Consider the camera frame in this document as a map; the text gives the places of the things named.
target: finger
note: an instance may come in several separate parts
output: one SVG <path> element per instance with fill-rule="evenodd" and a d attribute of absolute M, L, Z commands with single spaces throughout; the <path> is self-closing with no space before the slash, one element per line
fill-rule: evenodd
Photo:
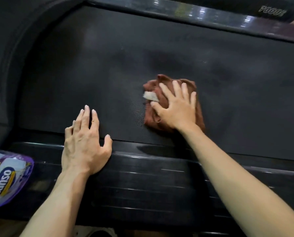
<path fill-rule="evenodd" d="M 78 133 L 80 131 L 83 113 L 84 113 L 84 110 L 81 109 L 81 111 L 80 111 L 80 113 L 79 113 L 79 115 L 73 125 L 73 134 Z"/>
<path fill-rule="evenodd" d="M 152 106 L 152 108 L 154 108 L 154 110 L 160 116 L 162 111 L 164 110 L 164 108 L 159 103 L 157 103 L 155 101 L 150 102 L 150 105 Z"/>
<path fill-rule="evenodd" d="M 112 141 L 110 135 L 106 135 L 104 138 L 104 145 L 103 145 L 102 149 L 108 158 L 112 154 L 112 142 L 113 141 Z"/>
<path fill-rule="evenodd" d="M 98 132 L 99 120 L 98 114 L 95 110 L 92 110 L 92 122 L 91 122 L 91 131 Z"/>
<path fill-rule="evenodd" d="M 90 122 L 90 108 L 88 105 L 84 106 L 84 113 L 82 116 L 81 121 L 81 129 L 89 129 L 89 122 Z"/>
<path fill-rule="evenodd" d="M 193 92 L 191 93 L 191 107 L 192 107 L 193 109 L 195 109 L 195 105 L 196 105 L 196 92 L 193 91 Z"/>
<path fill-rule="evenodd" d="M 182 91 L 181 91 L 181 87 L 179 83 L 176 80 L 174 80 L 172 84 L 173 84 L 175 97 L 182 99 Z"/>
<path fill-rule="evenodd" d="M 72 122 L 72 126 L 69 126 L 65 129 L 65 139 L 69 138 L 70 136 L 72 136 L 72 131 L 73 131 L 73 124 L 74 121 Z"/>
<path fill-rule="evenodd" d="M 174 95 L 172 94 L 172 92 L 169 90 L 169 88 L 165 84 L 159 83 L 159 86 L 169 101 L 174 98 Z"/>
<path fill-rule="evenodd" d="M 190 103 L 189 91 L 187 89 L 186 83 L 182 83 L 182 94 L 183 94 L 183 99 L 187 103 Z"/>

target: wet wipe package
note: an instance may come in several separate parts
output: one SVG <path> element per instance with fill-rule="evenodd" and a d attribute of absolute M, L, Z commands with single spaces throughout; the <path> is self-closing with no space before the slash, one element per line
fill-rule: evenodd
<path fill-rule="evenodd" d="M 28 180 L 34 161 L 28 156 L 0 150 L 0 206 L 7 204 Z"/>

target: treadmill belt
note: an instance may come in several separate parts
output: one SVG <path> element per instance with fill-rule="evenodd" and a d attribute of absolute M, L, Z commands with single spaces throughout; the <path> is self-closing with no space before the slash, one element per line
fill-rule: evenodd
<path fill-rule="evenodd" d="M 294 43 L 82 7 L 31 51 L 21 128 L 64 133 L 85 104 L 100 136 L 173 146 L 143 124 L 142 85 L 196 82 L 208 136 L 224 151 L 294 159 Z"/>

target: brown cloth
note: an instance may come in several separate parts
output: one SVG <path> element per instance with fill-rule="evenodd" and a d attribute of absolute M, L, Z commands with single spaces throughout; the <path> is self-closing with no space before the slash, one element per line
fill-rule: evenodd
<path fill-rule="evenodd" d="M 163 94 L 161 88 L 159 87 L 159 83 L 165 84 L 169 90 L 174 94 L 174 89 L 173 89 L 173 84 L 172 84 L 173 79 L 166 75 L 158 75 L 156 80 L 150 80 L 146 84 L 144 84 L 145 91 L 151 91 L 155 92 L 158 99 L 159 99 L 159 104 L 163 108 L 168 108 L 169 107 L 169 102 L 166 96 Z M 177 80 L 179 85 L 181 86 L 182 83 L 186 83 L 188 91 L 189 91 L 189 96 L 191 96 L 191 93 L 193 91 L 196 91 L 196 85 L 194 81 L 190 81 L 187 79 L 179 79 Z M 205 131 L 205 125 L 203 121 L 203 116 L 202 116 L 202 110 L 200 103 L 197 98 L 196 94 L 196 107 L 195 107 L 195 116 L 196 116 L 196 124 L 201 128 L 202 131 Z M 151 107 L 150 105 L 150 100 L 146 100 L 146 112 L 145 112 L 145 125 L 155 128 L 157 130 L 161 131 L 167 131 L 167 132 L 173 132 L 173 129 L 169 127 L 164 121 L 161 120 L 160 116 L 157 115 L 156 111 Z"/>

